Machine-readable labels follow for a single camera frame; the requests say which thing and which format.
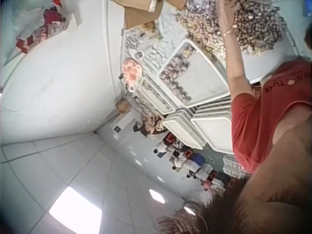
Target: white tray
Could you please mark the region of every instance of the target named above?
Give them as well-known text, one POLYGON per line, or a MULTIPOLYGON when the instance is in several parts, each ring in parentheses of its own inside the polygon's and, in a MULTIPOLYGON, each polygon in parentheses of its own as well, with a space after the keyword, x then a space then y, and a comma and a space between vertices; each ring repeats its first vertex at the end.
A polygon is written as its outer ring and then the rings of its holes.
POLYGON ((229 110, 215 110, 211 112, 199 112, 196 113, 193 118, 209 118, 209 117, 219 117, 219 116, 226 116, 229 119, 232 119, 232 114, 229 110))
POLYGON ((228 166, 224 166, 223 167, 223 172, 225 174, 228 174, 229 176, 232 176, 232 177, 237 178, 237 179, 240 179, 240 178, 242 178, 244 176, 243 173, 235 171, 235 170, 233 170, 232 168, 230 168, 228 166))
POLYGON ((171 101, 169 97, 149 78, 142 78, 138 90, 163 115, 173 113, 177 109, 175 103, 171 101), (158 98, 152 90, 146 89, 144 84, 150 85, 150 87, 158 94, 158 98))
POLYGON ((198 132, 198 130, 191 123, 191 119, 187 119, 183 114, 176 114, 171 117, 167 117, 166 120, 176 120, 178 119, 181 123, 184 124, 185 130, 191 135, 200 145, 205 146, 206 140, 204 137, 198 132))
POLYGON ((221 102, 211 102, 211 103, 208 103, 208 104, 204 104, 202 106, 200 106, 198 108, 198 111, 199 110, 205 110, 205 109, 210 109, 210 108, 215 108, 215 107, 228 107, 228 108, 231 108, 231 100, 225 100, 225 101, 221 101, 221 102))
POLYGON ((229 115, 196 117, 192 118, 191 122, 213 150, 233 154, 229 115))
POLYGON ((190 108, 228 96, 226 71, 223 65, 220 62, 211 62, 198 46, 189 39, 184 39, 175 49, 168 61, 160 69, 157 75, 158 79, 160 79, 160 74, 171 59, 180 52, 185 44, 190 44, 195 48, 196 52, 187 59, 190 66, 186 72, 175 80, 192 98, 187 103, 182 102, 183 106, 190 108))
POLYGON ((182 124, 178 119, 164 120, 163 125, 185 145, 200 150, 203 149, 203 146, 187 132, 184 124, 182 124))
POLYGON ((230 113, 231 109, 230 109, 229 106, 211 107, 211 108, 207 108, 207 109, 197 110, 195 115, 198 116, 199 114, 220 113, 220 112, 228 112, 228 113, 230 113))

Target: red t-shirt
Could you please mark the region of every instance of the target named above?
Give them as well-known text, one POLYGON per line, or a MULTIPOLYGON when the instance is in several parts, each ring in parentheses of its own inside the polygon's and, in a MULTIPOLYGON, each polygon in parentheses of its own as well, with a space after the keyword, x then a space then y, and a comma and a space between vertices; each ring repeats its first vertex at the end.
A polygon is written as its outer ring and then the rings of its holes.
POLYGON ((272 148, 275 128, 296 103, 312 105, 312 64, 294 60, 282 64, 268 80, 260 98, 243 93, 232 101, 232 143, 238 162, 254 172, 272 148))

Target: hand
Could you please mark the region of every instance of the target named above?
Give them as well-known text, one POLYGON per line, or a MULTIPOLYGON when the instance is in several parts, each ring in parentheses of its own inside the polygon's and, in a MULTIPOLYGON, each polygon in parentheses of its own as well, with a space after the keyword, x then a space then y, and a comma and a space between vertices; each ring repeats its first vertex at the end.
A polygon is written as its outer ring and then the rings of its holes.
POLYGON ((218 12, 220 31, 222 34, 225 34, 233 29, 237 4, 235 4, 234 0, 217 0, 216 10, 218 12))

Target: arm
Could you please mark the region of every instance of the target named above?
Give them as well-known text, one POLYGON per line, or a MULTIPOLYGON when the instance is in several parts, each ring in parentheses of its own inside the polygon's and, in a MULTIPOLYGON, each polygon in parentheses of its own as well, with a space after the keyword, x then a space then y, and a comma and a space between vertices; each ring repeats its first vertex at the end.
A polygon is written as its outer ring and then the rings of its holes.
POLYGON ((226 51, 226 72, 228 85, 233 100, 237 95, 254 95, 249 80, 245 76, 243 57, 235 33, 231 31, 223 37, 226 51))
POLYGON ((233 0, 218 0, 217 5, 219 26, 226 51, 226 71, 231 98, 233 100, 242 93, 254 95, 245 76, 243 57, 233 31, 235 3, 233 0))

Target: plastic container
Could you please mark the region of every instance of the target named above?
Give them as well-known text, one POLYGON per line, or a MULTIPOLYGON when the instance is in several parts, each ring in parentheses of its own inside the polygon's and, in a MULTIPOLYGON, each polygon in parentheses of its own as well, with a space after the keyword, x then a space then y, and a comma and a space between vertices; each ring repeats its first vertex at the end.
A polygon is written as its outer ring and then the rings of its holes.
POLYGON ((191 122, 213 150, 233 154, 231 118, 229 115, 194 117, 191 122))
POLYGON ((212 170, 213 170, 213 167, 210 164, 205 163, 203 167, 196 173, 196 176, 197 178, 206 180, 212 170))
POLYGON ((190 170, 193 173, 196 173, 200 169, 200 166, 191 160, 186 160, 185 163, 183 164, 183 167, 185 167, 186 169, 190 170))
POLYGON ((181 100, 185 108, 201 105, 229 95, 226 71, 223 65, 218 61, 210 61, 207 55, 189 39, 184 39, 180 43, 169 57, 168 61, 162 66, 157 77, 164 82, 179 100, 181 100), (187 96, 191 98, 190 101, 184 101, 181 99, 180 95, 174 94, 172 85, 170 85, 169 82, 165 82, 167 79, 162 79, 162 77, 164 74, 163 72, 174 56, 180 54, 183 48, 188 45, 195 49, 195 52, 184 60, 189 63, 189 67, 182 75, 172 81, 177 82, 178 86, 182 87, 187 96))
POLYGON ((203 149, 203 146, 198 139, 194 138, 187 129, 187 126, 181 122, 178 118, 165 119, 163 125, 171 131, 180 141, 185 145, 196 148, 203 149))
POLYGON ((142 78, 138 90, 163 115, 173 113, 177 108, 174 102, 147 77, 142 78))
POLYGON ((179 119, 184 124, 184 126, 186 127, 186 130, 188 131, 188 133, 194 139, 196 139, 200 145, 202 145, 202 146, 206 145, 206 143, 207 143, 206 140, 198 132, 198 130, 194 127, 194 125, 192 125, 191 116, 189 115, 189 113, 185 112, 185 110, 180 110, 179 112, 168 115, 166 117, 166 120, 171 120, 171 119, 179 119))
POLYGON ((194 161, 195 163, 197 163, 198 166, 203 166, 205 163, 205 158, 201 155, 201 154, 197 154, 197 153, 193 153, 190 156, 190 160, 194 161))

